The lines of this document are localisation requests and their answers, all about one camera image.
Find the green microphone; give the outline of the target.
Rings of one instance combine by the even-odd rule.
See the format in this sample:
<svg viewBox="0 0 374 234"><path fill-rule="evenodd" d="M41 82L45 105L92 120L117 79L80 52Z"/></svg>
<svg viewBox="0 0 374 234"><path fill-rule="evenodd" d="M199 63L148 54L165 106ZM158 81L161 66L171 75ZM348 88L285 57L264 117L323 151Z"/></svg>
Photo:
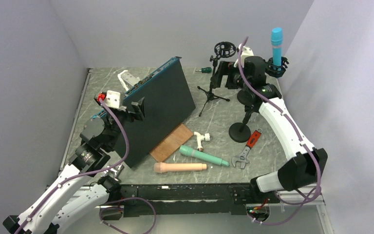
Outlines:
<svg viewBox="0 0 374 234"><path fill-rule="evenodd" d="M223 160L222 158L212 156L212 155L209 155L207 153L195 150L195 149L193 149L189 146L186 146L186 145L180 146L179 152L184 156L194 157L194 158L197 158L197 159L200 159L200 160L203 160L205 162L209 162L209 163L212 163L212 164L215 164L215 165L218 165L218 166L229 167L229 162Z"/></svg>

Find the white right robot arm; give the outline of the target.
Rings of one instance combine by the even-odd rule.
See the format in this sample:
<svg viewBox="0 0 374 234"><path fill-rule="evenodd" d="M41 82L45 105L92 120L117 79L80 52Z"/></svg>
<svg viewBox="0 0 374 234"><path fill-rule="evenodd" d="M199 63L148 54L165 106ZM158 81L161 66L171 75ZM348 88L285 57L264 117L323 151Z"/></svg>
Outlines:
<svg viewBox="0 0 374 234"><path fill-rule="evenodd" d="M326 151L315 147L294 122L278 88L267 83L267 75L284 72L283 68L271 70L270 64L259 56L247 56L236 62L220 61L210 80L211 90L221 86L223 77L227 77L227 89L239 90L237 98L244 105L245 117L229 128L234 141L250 139L247 122L253 113L258 113L270 125L285 152L286 163L277 171L251 180L249 197L254 202L263 201L268 192L319 184L328 158Z"/></svg>

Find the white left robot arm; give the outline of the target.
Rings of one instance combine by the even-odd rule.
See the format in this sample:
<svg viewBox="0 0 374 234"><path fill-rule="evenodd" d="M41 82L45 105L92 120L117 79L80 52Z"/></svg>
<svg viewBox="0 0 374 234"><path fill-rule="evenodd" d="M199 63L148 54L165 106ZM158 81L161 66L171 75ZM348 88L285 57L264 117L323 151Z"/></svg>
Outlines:
<svg viewBox="0 0 374 234"><path fill-rule="evenodd" d="M124 139L125 153L115 165L120 165L128 157L130 143L123 124L144 120L144 98L132 102L132 110L105 92L94 99L102 110L86 122L80 133L81 145L55 182L30 208L4 220L3 225L9 233L42 234L52 227L52 219L57 212L85 182L111 169L105 164L110 160L108 153L114 151L119 137Z"/></svg>

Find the beige microphone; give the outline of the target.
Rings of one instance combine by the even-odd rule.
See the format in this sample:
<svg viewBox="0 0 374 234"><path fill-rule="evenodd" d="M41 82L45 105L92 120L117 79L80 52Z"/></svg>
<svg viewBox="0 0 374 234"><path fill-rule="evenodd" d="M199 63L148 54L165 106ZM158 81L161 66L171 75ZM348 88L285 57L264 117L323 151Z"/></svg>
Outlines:
<svg viewBox="0 0 374 234"><path fill-rule="evenodd" d="M207 164L203 163L164 163L158 162L154 164L153 170L156 173L167 172L186 172L186 171L202 171L207 169Z"/></svg>

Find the black tripod microphone stand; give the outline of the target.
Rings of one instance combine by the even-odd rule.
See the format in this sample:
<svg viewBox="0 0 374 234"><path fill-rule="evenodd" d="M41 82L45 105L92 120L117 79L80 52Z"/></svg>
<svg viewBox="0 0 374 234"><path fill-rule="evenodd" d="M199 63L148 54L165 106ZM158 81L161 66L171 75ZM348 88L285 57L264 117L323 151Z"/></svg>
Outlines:
<svg viewBox="0 0 374 234"><path fill-rule="evenodd" d="M198 114L198 117L201 117L202 116L202 113L203 113L203 110L205 108L205 106L207 105L207 103L209 103L210 101L213 101L213 100L217 100L217 99L221 99L221 100L225 100L227 102L230 101L229 98L225 98L225 97L221 97L221 96L218 96L218 95L215 95L213 93L213 90L215 88L219 88L220 85L221 85L221 80L223 78L223 75L221 75L221 77L219 78L218 76L216 76L216 73L219 71L218 68L218 65L219 65L219 60L220 59L226 59L226 58L230 58L232 57L233 55L235 55L237 52L237 49L236 49L236 46L229 42L229 41L221 41L221 42L218 42L215 46L214 46L214 53L215 55L211 55L210 56L210 59L209 61L212 62L212 76L210 78L210 83L209 83L209 89L208 91L201 88L200 86L197 86L197 88L201 91L203 91L206 95L206 101L200 111L200 113Z"/></svg>

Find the black round-base microphone stand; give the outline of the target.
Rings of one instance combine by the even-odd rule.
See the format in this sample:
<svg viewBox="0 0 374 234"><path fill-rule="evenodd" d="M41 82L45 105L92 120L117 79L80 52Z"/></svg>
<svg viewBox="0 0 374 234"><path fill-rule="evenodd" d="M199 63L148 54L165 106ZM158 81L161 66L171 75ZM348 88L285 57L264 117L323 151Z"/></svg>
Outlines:
<svg viewBox="0 0 374 234"><path fill-rule="evenodd" d="M241 122L233 123L228 130L230 138L238 143L243 143L249 140L251 136L250 128L247 126L252 114L258 112L256 107L245 106L245 115Z"/></svg>

